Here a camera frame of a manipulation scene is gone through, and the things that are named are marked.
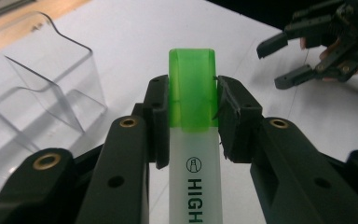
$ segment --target clear acrylic holder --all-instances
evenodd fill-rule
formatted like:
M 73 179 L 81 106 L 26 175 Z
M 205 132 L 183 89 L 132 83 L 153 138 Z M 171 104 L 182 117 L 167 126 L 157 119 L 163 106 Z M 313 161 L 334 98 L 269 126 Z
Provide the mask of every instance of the clear acrylic holder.
M 37 150 L 74 150 L 105 111 L 89 48 L 39 12 L 0 27 L 0 188 Z

